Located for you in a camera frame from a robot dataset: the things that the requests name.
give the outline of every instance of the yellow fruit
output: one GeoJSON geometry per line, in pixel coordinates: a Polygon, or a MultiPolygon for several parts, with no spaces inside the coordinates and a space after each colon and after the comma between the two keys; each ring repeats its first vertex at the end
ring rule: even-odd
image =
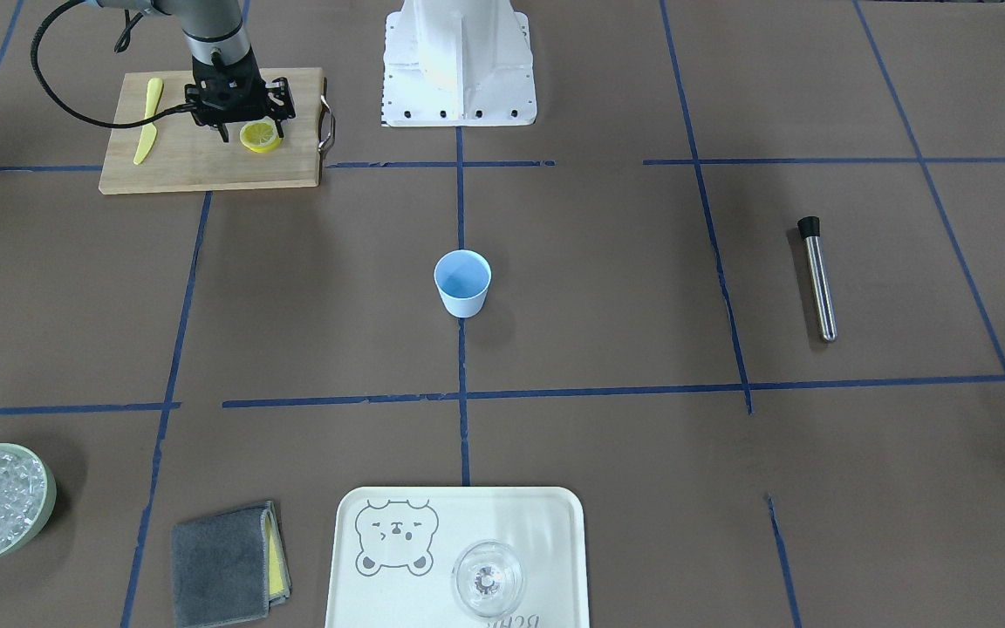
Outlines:
{"type": "Polygon", "coordinates": [[[242,130],[239,131],[239,141],[243,147],[254,151],[255,154],[267,154],[278,148],[281,136],[278,136],[278,128],[275,127],[274,121],[263,118],[255,120],[254,123],[243,124],[242,130]]]}

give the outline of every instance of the cartoon bear face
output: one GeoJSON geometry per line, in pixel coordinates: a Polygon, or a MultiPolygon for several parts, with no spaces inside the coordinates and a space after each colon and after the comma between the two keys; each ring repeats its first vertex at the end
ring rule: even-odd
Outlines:
{"type": "Polygon", "coordinates": [[[363,576],[374,576],[379,570],[406,568],[413,576],[424,576],[432,569],[429,546],[436,533],[436,510],[429,503],[383,501],[360,510],[355,517],[355,532],[360,536],[360,556],[355,568],[363,576]]]}

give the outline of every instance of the gray towel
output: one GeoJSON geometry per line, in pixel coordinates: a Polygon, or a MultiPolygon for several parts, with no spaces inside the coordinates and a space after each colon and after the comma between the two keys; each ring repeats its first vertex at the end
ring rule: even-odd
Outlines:
{"type": "Polygon", "coordinates": [[[267,595],[266,517],[276,534],[273,501],[173,528],[176,627],[210,628],[261,619],[270,605],[284,601],[287,593],[275,600],[267,595]]]}

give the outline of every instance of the black cap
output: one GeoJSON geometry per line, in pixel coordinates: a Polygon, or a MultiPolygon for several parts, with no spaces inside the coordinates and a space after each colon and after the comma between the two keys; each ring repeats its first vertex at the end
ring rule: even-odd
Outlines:
{"type": "Polygon", "coordinates": [[[801,239],[817,237],[821,234],[821,219],[815,217],[814,215],[806,215],[806,217],[798,220],[797,230],[801,231],[801,239]]]}

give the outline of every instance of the clear glass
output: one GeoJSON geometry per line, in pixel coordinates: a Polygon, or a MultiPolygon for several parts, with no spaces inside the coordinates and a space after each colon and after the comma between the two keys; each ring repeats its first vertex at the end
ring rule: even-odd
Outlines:
{"type": "Polygon", "coordinates": [[[514,548],[498,541],[480,541],[455,561],[452,587],[464,611],[481,619],[499,619],[519,609],[526,576],[514,548]]]}

